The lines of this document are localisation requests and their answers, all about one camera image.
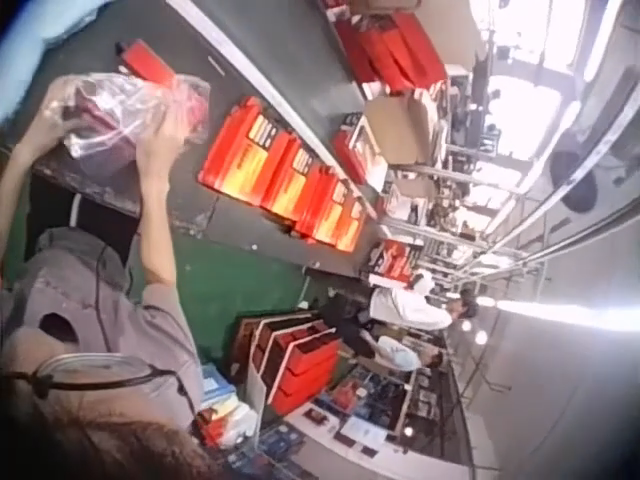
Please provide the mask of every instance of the person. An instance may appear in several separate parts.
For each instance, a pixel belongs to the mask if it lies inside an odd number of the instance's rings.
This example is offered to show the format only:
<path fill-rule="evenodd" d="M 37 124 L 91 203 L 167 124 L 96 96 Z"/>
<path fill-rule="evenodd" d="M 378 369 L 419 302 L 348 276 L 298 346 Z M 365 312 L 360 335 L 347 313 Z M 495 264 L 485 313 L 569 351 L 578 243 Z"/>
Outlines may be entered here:
<path fill-rule="evenodd" d="M 442 364 L 442 351 L 432 345 L 415 351 L 385 335 L 375 340 L 366 330 L 366 324 L 359 318 L 360 312 L 344 317 L 344 312 L 348 310 L 348 301 L 345 296 L 334 294 L 320 306 L 318 313 L 328 327 L 336 329 L 336 334 L 342 342 L 352 350 L 355 360 L 375 360 L 385 367 L 405 372 L 420 367 L 438 368 Z"/>
<path fill-rule="evenodd" d="M 415 272 L 405 289 L 369 287 L 359 279 L 320 270 L 305 272 L 311 278 L 336 286 L 337 293 L 364 305 L 364 308 L 355 307 L 360 309 L 358 318 L 362 323 L 373 319 L 405 328 L 433 331 L 447 328 L 457 320 L 473 318 L 478 312 L 475 295 L 469 289 L 463 289 L 460 297 L 449 300 L 444 308 L 429 304 L 425 297 L 435 284 L 431 273 L 423 269 Z"/>
<path fill-rule="evenodd" d="M 49 87 L 0 180 L 0 258 L 31 166 L 70 128 L 45 108 L 67 81 Z M 125 228 L 124 218 L 102 218 L 106 226 L 85 222 L 101 227 L 95 235 L 79 228 L 80 220 L 75 228 L 52 225 L 57 228 L 46 229 L 27 255 L 13 291 L 1 293 L 0 430 L 10 441 L 0 464 L 6 471 L 33 478 L 221 478 L 188 432 L 203 385 L 176 289 L 167 214 L 169 173 L 188 128 L 173 106 L 151 123 L 136 147 L 139 228 Z M 32 202 L 29 215 L 58 203 Z M 43 222 L 28 220 L 27 237 Z M 101 237 L 138 229 L 146 286 L 134 305 L 125 293 L 125 256 Z M 127 242 L 115 243 L 120 249 Z"/>

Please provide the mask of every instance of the gray shirt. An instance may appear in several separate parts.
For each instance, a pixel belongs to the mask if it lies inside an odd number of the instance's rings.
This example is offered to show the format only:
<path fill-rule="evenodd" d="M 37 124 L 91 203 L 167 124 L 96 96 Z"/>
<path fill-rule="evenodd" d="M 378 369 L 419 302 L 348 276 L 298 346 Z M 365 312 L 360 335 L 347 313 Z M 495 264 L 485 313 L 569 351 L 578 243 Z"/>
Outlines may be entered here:
<path fill-rule="evenodd" d="M 38 328 L 43 316 L 57 313 L 74 329 L 80 352 L 133 355 L 173 370 L 199 407 L 200 363 L 174 287 L 148 285 L 141 304 L 133 304 L 115 251 L 78 229 L 45 232 L 37 251 L 12 293 L 0 295 L 5 335 L 22 326 Z M 163 377 L 147 393 L 180 427 L 189 425 L 191 412 L 175 379 Z"/>

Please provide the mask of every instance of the hair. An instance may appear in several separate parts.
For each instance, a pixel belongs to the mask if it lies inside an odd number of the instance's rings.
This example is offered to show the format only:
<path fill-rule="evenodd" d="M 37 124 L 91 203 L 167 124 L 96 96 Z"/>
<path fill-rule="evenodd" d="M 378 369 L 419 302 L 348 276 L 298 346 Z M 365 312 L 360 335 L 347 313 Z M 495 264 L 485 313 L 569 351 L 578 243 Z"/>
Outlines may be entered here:
<path fill-rule="evenodd" d="M 0 381 L 0 449 L 5 472 L 50 480 L 231 479 L 225 466 L 183 432 L 151 422 L 91 421 L 49 412 L 16 382 Z"/>
<path fill-rule="evenodd" d="M 444 361 L 444 354 L 440 351 L 435 355 L 431 356 L 431 360 L 429 363 L 425 365 L 427 368 L 440 368 L 442 362 Z"/>
<path fill-rule="evenodd" d="M 460 291 L 460 300 L 464 307 L 464 312 L 460 315 L 461 319 L 473 318 L 478 314 L 478 302 L 473 291 L 469 288 L 464 288 Z"/>

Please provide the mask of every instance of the plastic bag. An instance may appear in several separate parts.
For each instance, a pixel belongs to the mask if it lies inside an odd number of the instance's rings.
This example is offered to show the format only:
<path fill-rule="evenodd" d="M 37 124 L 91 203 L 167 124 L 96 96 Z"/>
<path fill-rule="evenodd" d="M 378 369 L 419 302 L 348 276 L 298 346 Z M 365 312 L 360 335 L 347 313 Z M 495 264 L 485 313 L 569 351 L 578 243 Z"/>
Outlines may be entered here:
<path fill-rule="evenodd" d="M 64 144 L 81 168 L 92 177 L 109 177 L 135 159 L 136 143 L 169 104 L 184 108 L 188 140 L 202 143 L 209 90 L 203 80 L 186 75 L 176 75 L 167 88 L 128 75 L 92 73 L 70 79 L 62 98 L 46 108 L 58 121 L 78 125 Z"/>

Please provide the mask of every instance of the blue cloth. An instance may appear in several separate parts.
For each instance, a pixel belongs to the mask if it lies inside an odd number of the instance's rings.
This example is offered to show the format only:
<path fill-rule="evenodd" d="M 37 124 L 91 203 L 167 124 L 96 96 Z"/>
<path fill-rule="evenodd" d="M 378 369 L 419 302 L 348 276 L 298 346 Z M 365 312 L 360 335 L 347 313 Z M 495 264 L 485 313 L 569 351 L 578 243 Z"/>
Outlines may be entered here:
<path fill-rule="evenodd" d="M 47 48 L 92 22 L 113 0 L 31 0 L 0 40 L 0 124 L 17 110 Z"/>

